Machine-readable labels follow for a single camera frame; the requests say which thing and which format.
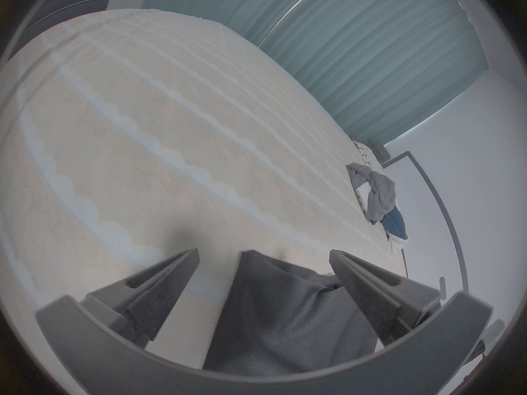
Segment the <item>curtain fold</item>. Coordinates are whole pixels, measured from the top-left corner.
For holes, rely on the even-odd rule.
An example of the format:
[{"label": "curtain fold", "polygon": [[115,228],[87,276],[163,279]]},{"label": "curtain fold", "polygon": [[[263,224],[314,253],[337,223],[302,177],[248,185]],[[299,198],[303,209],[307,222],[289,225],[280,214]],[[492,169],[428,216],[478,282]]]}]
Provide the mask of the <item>curtain fold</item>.
[{"label": "curtain fold", "polygon": [[278,62],[348,135],[386,143],[488,68],[458,0],[145,0],[223,23]]}]

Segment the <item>blue cloth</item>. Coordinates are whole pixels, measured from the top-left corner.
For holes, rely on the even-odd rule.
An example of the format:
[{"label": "blue cloth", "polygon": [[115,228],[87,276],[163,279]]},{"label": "blue cloth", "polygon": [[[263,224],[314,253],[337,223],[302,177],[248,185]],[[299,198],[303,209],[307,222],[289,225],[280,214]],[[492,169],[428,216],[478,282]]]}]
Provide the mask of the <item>blue cloth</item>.
[{"label": "blue cloth", "polygon": [[384,226],[386,232],[406,240],[406,228],[404,226],[403,216],[400,214],[397,207],[394,207],[388,214],[386,214],[380,222]]}]

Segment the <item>white patterned cloth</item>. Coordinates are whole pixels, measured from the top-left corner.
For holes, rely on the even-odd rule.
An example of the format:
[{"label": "white patterned cloth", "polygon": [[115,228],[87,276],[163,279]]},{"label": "white patterned cloth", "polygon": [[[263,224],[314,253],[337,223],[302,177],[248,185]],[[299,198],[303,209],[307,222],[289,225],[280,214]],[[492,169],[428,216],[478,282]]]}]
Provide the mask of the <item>white patterned cloth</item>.
[{"label": "white patterned cloth", "polygon": [[239,254],[330,273],[340,249],[404,274],[364,218],[353,142],[278,64],[221,24],[113,10],[57,25],[1,73],[0,297],[61,385],[82,389],[34,311],[197,247],[147,349],[201,367]]}]

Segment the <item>mattress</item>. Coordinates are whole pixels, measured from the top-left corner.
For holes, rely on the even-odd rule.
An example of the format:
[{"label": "mattress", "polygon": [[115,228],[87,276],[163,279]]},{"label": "mattress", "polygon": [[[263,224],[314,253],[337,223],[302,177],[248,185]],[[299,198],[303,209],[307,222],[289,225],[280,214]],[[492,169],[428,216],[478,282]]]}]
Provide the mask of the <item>mattress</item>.
[{"label": "mattress", "polygon": [[182,250],[201,264],[147,350],[199,368],[242,251],[404,275],[364,218],[361,154],[278,64],[221,24],[112,10],[36,37],[1,73],[0,298],[36,360],[82,389],[34,311]]}]

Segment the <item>gray towel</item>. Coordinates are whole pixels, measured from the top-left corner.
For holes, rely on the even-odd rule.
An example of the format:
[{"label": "gray towel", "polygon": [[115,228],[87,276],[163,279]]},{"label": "gray towel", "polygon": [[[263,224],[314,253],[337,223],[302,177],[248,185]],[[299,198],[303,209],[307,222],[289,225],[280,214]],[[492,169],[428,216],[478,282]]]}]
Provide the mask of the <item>gray towel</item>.
[{"label": "gray towel", "polygon": [[203,368],[279,376],[375,351],[377,336],[336,276],[241,254]]},{"label": "gray towel", "polygon": [[346,165],[353,189],[369,182],[372,188],[368,195],[368,210],[365,216],[370,221],[381,221],[395,207],[395,183],[370,167],[352,162]]}]

